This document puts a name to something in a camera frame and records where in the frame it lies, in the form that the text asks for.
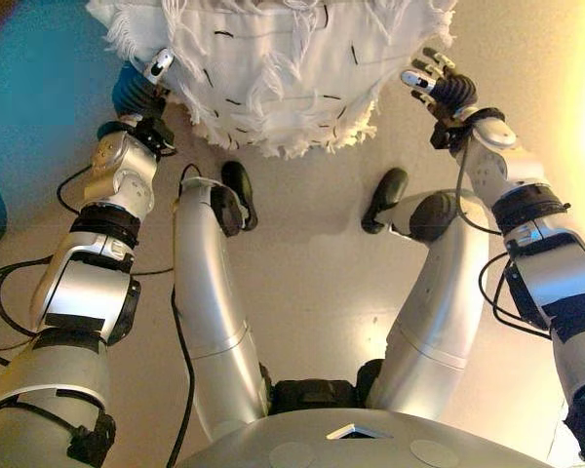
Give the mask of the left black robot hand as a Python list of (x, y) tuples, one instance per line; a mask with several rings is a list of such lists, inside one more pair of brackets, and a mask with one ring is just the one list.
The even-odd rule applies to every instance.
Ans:
[(175, 56), (168, 48), (158, 51), (142, 70), (125, 61), (111, 94), (116, 114), (119, 117), (161, 118), (169, 93), (163, 78), (174, 61)]

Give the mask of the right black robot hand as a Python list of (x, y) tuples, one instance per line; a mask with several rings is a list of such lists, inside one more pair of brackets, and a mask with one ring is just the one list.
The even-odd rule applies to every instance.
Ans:
[(451, 58), (431, 47), (424, 47), (422, 55), (425, 59), (414, 58), (400, 79), (438, 121), (453, 119), (477, 102), (476, 85)]

